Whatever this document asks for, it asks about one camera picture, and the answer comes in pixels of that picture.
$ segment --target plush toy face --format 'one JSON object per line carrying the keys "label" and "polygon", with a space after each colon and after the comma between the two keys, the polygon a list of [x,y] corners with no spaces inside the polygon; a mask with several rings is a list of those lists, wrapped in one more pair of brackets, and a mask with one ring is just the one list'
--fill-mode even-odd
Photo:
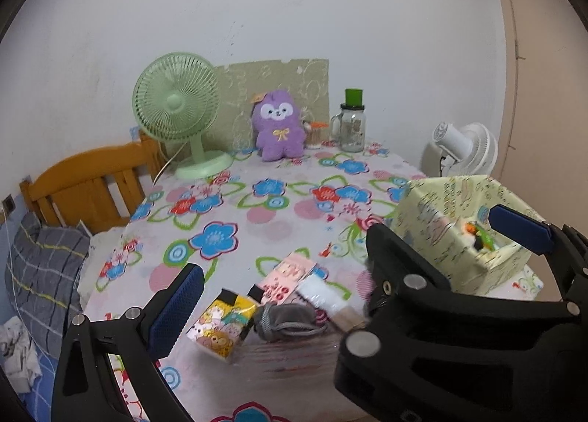
{"label": "plush toy face", "polygon": [[257,131],[300,126],[300,110],[286,90],[269,92],[251,118]]}

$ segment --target gray fabric item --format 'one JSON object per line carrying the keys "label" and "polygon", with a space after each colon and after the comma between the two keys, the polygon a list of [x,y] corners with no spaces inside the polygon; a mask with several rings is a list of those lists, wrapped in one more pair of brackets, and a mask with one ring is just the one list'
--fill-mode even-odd
{"label": "gray fabric item", "polygon": [[315,310],[302,304],[268,303],[254,314],[255,331],[261,339],[272,341],[300,340],[322,334],[326,326],[316,325]]}
{"label": "gray fabric item", "polygon": [[11,247],[16,301],[12,290],[11,262],[4,273],[8,299],[35,342],[59,358],[61,341],[71,319],[81,313],[75,282],[90,238],[75,228],[42,226],[27,213]]}

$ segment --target stuffed animal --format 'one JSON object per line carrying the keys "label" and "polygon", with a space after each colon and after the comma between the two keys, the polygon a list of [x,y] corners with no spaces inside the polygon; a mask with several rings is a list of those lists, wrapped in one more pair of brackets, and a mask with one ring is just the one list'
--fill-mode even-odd
{"label": "stuffed animal", "polygon": [[251,120],[259,133],[256,145],[261,149],[263,161],[304,155],[306,132],[300,121],[300,110],[286,90],[268,92],[255,105]]}

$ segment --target wall outlet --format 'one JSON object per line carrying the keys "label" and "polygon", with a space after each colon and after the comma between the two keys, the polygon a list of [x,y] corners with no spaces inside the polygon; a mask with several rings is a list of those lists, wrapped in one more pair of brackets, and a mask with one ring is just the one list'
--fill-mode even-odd
{"label": "wall outlet", "polygon": [[16,209],[17,205],[14,203],[12,195],[8,195],[2,200],[2,209],[4,211],[4,217],[8,218],[10,214]]}
{"label": "wall outlet", "polygon": [[140,138],[139,138],[139,126],[138,125],[136,125],[134,127],[131,127],[129,129],[129,133],[130,133],[130,139],[133,142],[136,142],[136,141],[139,141],[140,140]]}

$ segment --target yellow cartoon package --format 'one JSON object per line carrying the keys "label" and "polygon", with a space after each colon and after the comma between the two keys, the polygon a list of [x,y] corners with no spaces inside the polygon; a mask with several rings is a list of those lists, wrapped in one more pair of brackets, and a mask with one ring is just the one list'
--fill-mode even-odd
{"label": "yellow cartoon package", "polygon": [[263,290],[257,286],[247,296],[223,289],[188,330],[188,338],[201,349],[228,360],[235,346],[247,336],[262,296]]}
{"label": "yellow cartoon package", "polygon": [[490,228],[502,203],[543,220],[523,200],[483,175],[425,178],[400,188],[392,230],[450,281],[453,291],[483,296],[522,271],[530,252]]}

